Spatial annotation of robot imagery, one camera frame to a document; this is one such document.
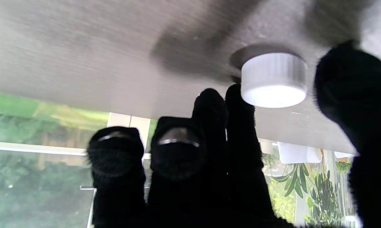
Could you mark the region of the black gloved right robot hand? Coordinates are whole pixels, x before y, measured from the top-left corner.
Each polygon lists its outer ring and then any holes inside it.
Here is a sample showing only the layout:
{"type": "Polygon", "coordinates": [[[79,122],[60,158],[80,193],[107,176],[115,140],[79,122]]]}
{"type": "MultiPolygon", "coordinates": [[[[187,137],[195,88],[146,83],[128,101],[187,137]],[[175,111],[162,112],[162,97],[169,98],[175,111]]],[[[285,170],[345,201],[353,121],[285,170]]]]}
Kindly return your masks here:
{"type": "MultiPolygon", "coordinates": [[[[364,228],[381,228],[381,60],[354,41],[334,46],[314,78],[317,105],[359,155],[348,183],[364,228]]],[[[137,128],[108,127],[88,143],[95,228],[293,228],[278,217],[262,172],[255,107],[231,85],[194,102],[191,118],[161,117],[151,141],[151,187],[144,199],[144,146],[137,128]]]]}

